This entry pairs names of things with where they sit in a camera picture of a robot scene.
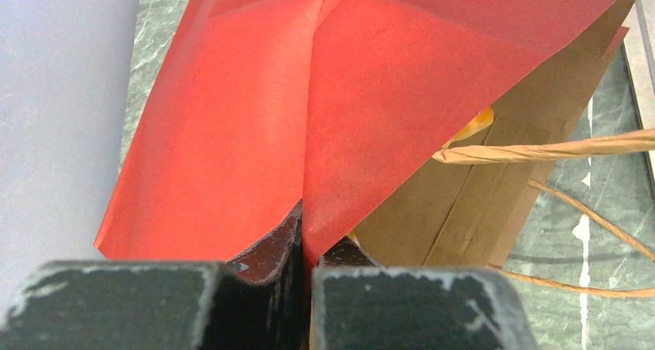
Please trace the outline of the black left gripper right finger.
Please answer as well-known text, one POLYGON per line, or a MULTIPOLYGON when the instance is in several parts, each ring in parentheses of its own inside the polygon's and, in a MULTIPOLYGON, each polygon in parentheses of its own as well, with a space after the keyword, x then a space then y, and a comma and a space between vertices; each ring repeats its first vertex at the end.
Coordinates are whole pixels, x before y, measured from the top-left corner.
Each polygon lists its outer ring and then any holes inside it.
POLYGON ((484 268, 383 267, 344 238, 312 277, 312 349, 536 349, 517 291, 484 268))

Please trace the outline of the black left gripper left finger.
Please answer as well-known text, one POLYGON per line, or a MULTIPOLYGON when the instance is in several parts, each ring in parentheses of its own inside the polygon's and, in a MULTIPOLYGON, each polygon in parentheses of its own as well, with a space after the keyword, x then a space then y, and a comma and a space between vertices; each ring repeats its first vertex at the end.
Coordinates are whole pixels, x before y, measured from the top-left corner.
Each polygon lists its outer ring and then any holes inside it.
POLYGON ((53 261, 28 277, 3 349, 297 349, 302 207, 226 262, 53 261))

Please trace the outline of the red brown paper bag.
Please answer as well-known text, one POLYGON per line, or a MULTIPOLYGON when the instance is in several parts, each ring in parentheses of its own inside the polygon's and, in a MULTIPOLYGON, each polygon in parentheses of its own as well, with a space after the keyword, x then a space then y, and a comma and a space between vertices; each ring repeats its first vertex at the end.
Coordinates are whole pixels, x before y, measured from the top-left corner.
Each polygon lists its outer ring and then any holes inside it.
POLYGON ((95 247, 230 260, 303 206, 388 265, 503 263, 635 0, 190 0, 95 247), (481 111, 490 127, 442 146, 481 111))

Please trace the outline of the orange fake bread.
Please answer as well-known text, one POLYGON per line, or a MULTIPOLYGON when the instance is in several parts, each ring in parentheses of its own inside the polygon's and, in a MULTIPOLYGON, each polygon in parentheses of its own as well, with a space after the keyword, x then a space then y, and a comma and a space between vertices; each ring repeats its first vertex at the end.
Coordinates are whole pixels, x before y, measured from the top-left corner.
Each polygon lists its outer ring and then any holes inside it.
POLYGON ((467 139, 476 133, 484 130, 487 127, 490 127, 494 122, 494 110, 492 107, 488 107, 485 110, 481 111, 476 117, 474 117, 468 124, 466 124, 462 129, 460 129, 451 139, 449 139, 443 146, 442 149, 447 149, 453 142, 462 141, 467 139))

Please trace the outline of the metal baking tray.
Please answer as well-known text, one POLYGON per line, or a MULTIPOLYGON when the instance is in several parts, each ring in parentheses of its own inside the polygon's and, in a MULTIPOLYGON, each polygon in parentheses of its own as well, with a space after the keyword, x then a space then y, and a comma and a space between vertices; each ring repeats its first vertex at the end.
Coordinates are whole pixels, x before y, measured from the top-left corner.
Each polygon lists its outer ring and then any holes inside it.
POLYGON ((635 0, 623 24, 629 28, 623 49, 636 118, 654 141, 654 0, 635 0))

